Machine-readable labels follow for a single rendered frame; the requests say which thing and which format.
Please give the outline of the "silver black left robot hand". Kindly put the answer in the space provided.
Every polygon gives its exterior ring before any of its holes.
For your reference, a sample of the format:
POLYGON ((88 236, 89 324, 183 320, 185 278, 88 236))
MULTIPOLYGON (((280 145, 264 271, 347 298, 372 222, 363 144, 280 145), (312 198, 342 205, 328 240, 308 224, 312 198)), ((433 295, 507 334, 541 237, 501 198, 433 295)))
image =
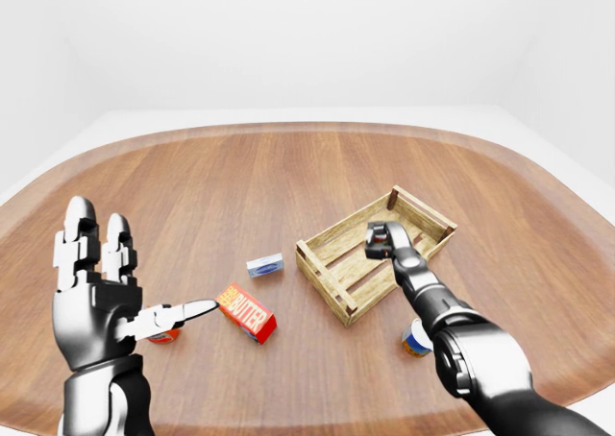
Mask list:
POLYGON ((90 200, 73 197, 64 229, 55 236, 53 266, 58 289, 53 300, 53 330, 72 371, 126 356, 135 342, 182 327, 218 307, 203 299, 175 306, 142 306, 142 288, 133 270, 137 252, 127 219, 119 213, 108 222, 107 242, 90 200))

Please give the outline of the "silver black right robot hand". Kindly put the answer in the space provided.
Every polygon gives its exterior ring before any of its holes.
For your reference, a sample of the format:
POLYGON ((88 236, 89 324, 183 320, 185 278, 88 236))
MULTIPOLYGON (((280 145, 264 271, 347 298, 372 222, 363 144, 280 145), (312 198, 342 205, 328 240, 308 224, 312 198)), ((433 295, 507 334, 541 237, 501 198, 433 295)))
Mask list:
POLYGON ((415 255, 406 229, 397 221, 369 222, 364 251, 371 259, 405 259, 415 255))

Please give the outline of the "blue yellow labelled tin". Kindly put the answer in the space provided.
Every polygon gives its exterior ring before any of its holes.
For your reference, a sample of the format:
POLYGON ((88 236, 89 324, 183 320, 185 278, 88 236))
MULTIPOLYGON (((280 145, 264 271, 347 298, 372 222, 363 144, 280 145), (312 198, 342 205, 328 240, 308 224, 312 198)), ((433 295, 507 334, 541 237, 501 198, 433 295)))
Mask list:
POLYGON ((422 357, 432 352, 433 344, 425 332, 422 321, 414 319, 402 335, 404 349, 411 355, 422 357))

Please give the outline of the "small blue white box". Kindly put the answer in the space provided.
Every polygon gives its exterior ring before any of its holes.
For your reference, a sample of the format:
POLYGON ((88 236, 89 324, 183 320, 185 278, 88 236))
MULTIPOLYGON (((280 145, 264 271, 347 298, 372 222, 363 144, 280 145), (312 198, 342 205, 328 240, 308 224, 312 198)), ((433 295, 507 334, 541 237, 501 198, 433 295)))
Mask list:
POLYGON ((283 268, 283 254, 271 254, 248 261, 246 263, 246 268, 251 278, 279 271, 283 268))

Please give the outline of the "red butter box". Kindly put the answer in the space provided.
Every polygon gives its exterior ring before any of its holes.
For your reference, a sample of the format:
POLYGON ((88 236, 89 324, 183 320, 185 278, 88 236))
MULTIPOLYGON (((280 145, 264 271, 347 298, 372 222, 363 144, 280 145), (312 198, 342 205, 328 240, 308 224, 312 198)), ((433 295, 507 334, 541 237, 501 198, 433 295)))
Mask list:
POLYGON ((215 300, 219 309, 260 345, 277 327, 274 313, 236 283, 231 283, 215 300))

